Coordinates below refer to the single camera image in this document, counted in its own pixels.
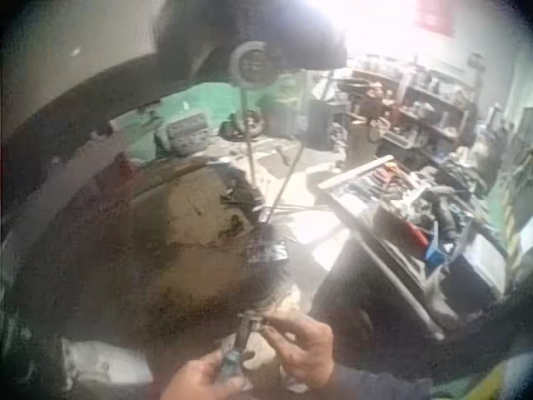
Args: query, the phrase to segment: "workbench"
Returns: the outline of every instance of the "workbench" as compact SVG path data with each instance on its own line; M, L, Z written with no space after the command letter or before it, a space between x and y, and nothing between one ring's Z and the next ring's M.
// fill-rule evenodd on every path
M403 238L390 240L387 236L389 227L378 226L375 215L379 202L364 201L353 192L341 190L346 182L383 166L393 160L393 156L385 156L363 166L352 169L333 177L319 185L321 191L334 207L339 218L352 230L358 231L361 241L357 244L373 261L374 267L396 290L406 309L420 323L427 336L440 341L449 331L459 326L448 321L442 315L436 316L436 308L448 308L444 296L435 295L434 271L426 272L426 263L415 257L407 247L402 246Z

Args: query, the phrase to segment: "workshop table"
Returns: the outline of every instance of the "workshop table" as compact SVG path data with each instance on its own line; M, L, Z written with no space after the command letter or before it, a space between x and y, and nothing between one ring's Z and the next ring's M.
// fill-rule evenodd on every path
M381 237L379 229L373 222L377 204L369 205L356 194L336 192L336 188L346 181L384 165L393 160L385 156L358 168L333 177L319 185L321 191L330 200L339 218L349 228L360 233L358 244L374 262L376 269L397 291L413 316L435 340L446 335L441 326L428 312L426 305L426 270L422 261L400 249L392 242Z

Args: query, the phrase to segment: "bright light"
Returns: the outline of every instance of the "bright light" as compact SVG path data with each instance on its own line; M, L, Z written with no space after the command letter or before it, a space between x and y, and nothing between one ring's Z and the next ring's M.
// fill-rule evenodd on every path
M416 26L416 0L307 0L346 34L348 52L411 59L433 58L427 33Z

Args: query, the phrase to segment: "sleeve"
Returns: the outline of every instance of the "sleeve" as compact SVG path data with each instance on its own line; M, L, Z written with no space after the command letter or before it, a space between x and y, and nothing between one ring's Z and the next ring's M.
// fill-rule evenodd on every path
M426 400L430 397L431 380L407 382L387 373L368 373L336 365L319 398L331 400Z
M58 337L37 337L18 317L0 310L2 392L14 397L59 398L67 382Z

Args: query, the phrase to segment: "shelf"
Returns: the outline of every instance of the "shelf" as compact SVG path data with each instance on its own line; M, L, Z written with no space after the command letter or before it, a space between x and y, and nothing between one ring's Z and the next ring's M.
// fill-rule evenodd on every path
M398 79L395 79L393 77L389 77L389 76L384 75L384 74L379 73L379 72L365 71L365 70L362 70L362 69L354 69L353 70L353 74L355 76L359 76L359 77L364 76L366 78L375 79L375 80L380 80L380 79L387 80L389 83L394 83L395 85L399 85L400 84L400 81ZM428 90L424 89L423 87L410 85L409 87L407 87L407 91L417 92L417 93L419 93L419 94L421 94L423 96L426 96L430 100L437 101L440 104L446 106L447 108L456 110L458 112L463 113L465 111L462 108L457 107L454 103L452 103L452 102L450 102L450 101L448 101L448 100L446 100L446 99L444 99L444 98L442 98L440 96L437 96L434 93L429 92Z
M413 150L415 150L417 153L423 155L424 157L428 158L432 163L434 163L436 166L440 166L442 164L442 161L444 160L441 160L441 161L438 161L436 158L434 158L431 154L429 154L426 150L424 150L423 148L413 148Z
M366 78L370 78L370 79L385 79L391 83L395 83L396 85L399 85L400 84L400 81L393 78L393 77L389 77L387 75L384 75L382 73L379 73L379 72L373 72L373 71L365 71L364 69L354 69L353 70L353 74L356 74L356 75L360 75L360 76L364 76Z
M406 117L408 117L409 119L415 121L416 123L419 123L420 125L422 125L422 127L424 128L428 128L429 130L433 131L433 132L436 132L438 133L439 135L441 135L444 139L450 141L450 142L454 142L458 136L451 136L449 133L447 133L444 129L441 129L439 127L436 127L435 125L431 125L425 121L422 121L421 119L419 119L415 114L413 114L412 112L408 112L406 111L405 109L403 108L398 108L398 111L400 112L400 114L402 115L405 115Z
M409 86L407 88L407 90L414 90L415 92L418 92L418 93L421 93L423 94L424 96L427 96L429 97L431 100L436 100L437 102L439 102L440 104L443 104L445 106L447 106L448 108L452 108L452 109L455 109L461 113L463 113L465 110L463 110L462 108L459 108L457 107L453 102L449 102L448 100L440 97L440 96L437 96L436 94L434 93L431 93L431 92L428 92L426 89L422 88L422 87L418 87L418 86Z

